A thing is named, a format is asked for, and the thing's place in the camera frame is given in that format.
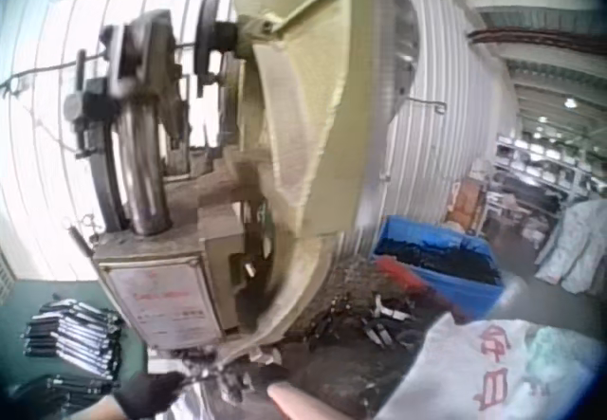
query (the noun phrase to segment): black work glove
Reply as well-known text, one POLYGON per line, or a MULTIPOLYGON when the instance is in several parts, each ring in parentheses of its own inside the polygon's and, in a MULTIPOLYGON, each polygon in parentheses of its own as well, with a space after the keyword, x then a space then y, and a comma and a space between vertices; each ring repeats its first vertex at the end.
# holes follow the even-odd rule
POLYGON ((270 363, 247 371, 247 375, 247 383, 254 391, 266 393, 270 385, 287 380, 288 371, 281 365, 270 363))
POLYGON ((124 414, 132 420, 153 417, 165 412, 179 397, 179 385, 185 375, 137 373, 113 392, 124 414))

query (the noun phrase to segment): ceiling light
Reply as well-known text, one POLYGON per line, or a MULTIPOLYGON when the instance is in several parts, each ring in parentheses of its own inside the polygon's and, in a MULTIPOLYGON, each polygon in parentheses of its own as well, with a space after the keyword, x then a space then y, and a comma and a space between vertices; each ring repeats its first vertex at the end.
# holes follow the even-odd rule
POLYGON ((578 103, 573 98, 567 98, 565 100, 565 107, 567 107, 568 109, 575 109, 576 107, 578 107, 578 103))

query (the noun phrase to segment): corrugated metal wall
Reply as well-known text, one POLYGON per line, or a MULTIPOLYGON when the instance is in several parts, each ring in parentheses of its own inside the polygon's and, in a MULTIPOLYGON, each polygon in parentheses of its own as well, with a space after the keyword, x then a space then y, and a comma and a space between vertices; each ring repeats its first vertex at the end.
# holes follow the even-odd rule
MULTIPOLYGON (((229 0, 221 0, 226 18, 229 0)), ((192 42, 200 0, 0 0, 0 82, 11 73, 73 61, 76 52, 100 51, 101 27, 128 22, 145 10, 171 10, 178 42, 192 42)), ((192 71, 192 53, 182 56, 192 71)), ((212 67, 218 66, 217 58, 212 67)), ((105 62, 90 63, 87 77, 105 73, 105 62)), ((0 245, 20 278, 95 279, 91 264, 64 230, 75 223, 89 236, 84 219, 98 205, 87 162, 74 158, 75 138, 62 106, 73 90, 74 68, 21 80, 18 96, 0 100, 0 245)), ((191 99, 193 144, 204 144, 203 119, 216 130, 216 90, 191 99)))
MULTIPOLYGON (((11 72, 72 61, 79 48, 98 52, 102 26, 127 22, 145 10, 169 8, 178 41, 191 42, 199 2, 0 0, 0 81, 11 72)), ((229 0, 221 2, 220 16, 226 17, 229 0)), ((411 94, 444 100, 449 110, 441 116, 431 107, 408 103, 394 119, 386 159, 391 180, 378 201, 377 226, 344 236, 341 255, 367 252, 384 215, 440 220, 452 181, 487 151, 498 127, 510 124, 504 83, 466 43, 470 26, 462 10, 451 0, 413 2, 422 46, 411 94)), ((183 52, 185 73, 191 72, 191 56, 183 52)), ((104 72, 104 62, 94 62, 87 77, 104 72)), ((70 222, 85 236, 92 234, 83 223, 89 214, 102 225, 88 163, 74 159, 74 136, 62 116, 73 79, 73 68, 30 76, 22 81, 25 89, 18 97, 0 100, 0 245, 21 278, 96 277, 64 231, 64 223, 70 222)), ((191 106, 192 142, 203 144, 203 122, 210 134, 216 131, 216 90, 205 90, 205 98, 191 99, 191 106)))
POLYGON ((492 152, 498 130, 509 133, 516 100, 499 64, 466 40, 472 26, 452 0, 412 0, 420 25, 421 51, 411 96, 441 100, 440 115, 429 105, 406 102, 388 136, 386 181, 377 225, 340 239, 338 254, 368 254, 384 216, 400 214, 436 223, 443 219, 451 184, 472 161, 492 152))

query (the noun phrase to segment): white bag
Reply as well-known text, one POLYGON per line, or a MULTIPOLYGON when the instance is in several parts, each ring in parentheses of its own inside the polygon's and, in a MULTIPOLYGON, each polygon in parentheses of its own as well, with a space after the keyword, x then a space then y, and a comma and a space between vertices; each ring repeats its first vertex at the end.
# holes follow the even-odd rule
POLYGON ((524 320, 456 325, 443 316, 376 419, 536 419, 565 415, 604 350, 578 333, 524 320))

